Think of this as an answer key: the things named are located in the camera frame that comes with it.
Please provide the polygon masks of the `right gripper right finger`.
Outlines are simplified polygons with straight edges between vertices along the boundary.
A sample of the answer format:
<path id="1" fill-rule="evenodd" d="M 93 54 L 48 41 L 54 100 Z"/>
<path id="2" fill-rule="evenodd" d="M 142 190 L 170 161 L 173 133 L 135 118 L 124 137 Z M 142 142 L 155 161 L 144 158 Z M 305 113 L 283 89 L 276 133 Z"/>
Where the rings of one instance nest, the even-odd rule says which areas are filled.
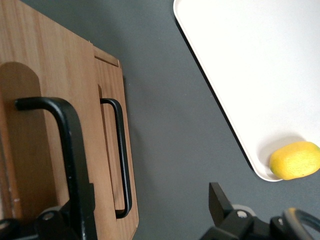
<path id="1" fill-rule="evenodd" d="M 245 209 L 232 206 L 221 186 L 211 182 L 208 207 L 214 226 L 202 240 L 272 240 L 270 226 Z"/>

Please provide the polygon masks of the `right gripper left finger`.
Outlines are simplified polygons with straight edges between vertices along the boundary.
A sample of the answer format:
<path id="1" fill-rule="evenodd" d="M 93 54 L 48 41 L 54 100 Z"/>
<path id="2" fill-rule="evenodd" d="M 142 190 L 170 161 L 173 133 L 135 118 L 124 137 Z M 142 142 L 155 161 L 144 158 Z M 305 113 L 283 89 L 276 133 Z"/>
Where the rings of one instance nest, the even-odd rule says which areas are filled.
<path id="1" fill-rule="evenodd" d="M 0 221 L 2 240 L 96 240 L 94 218 L 95 197 L 92 183 L 71 191 L 71 197 L 62 207 L 44 210 L 30 223 L 15 218 Z"/>

